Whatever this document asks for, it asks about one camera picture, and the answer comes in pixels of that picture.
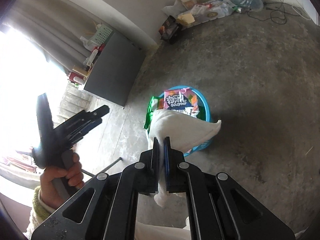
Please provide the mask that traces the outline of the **person left hand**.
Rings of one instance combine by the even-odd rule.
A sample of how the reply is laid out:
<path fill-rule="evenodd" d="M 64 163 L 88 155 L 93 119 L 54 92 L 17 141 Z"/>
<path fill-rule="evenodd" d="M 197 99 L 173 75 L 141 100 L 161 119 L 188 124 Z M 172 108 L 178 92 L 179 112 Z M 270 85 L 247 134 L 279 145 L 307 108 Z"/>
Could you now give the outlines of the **person left hand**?
<path fill-rule="evenodd" d="M 45 168 L 43 174 L 40 176 L 40 198 L 44 204 L 53 209 L 59 208 L 65 202 L 55 187 L 58 181 L 66 180 L 68 186 L 77 190 L 85 185 L 79 155 L 73 152 L 72 160 L 73 165 L 68 170 L 56 166 L 49 166 Z"/>

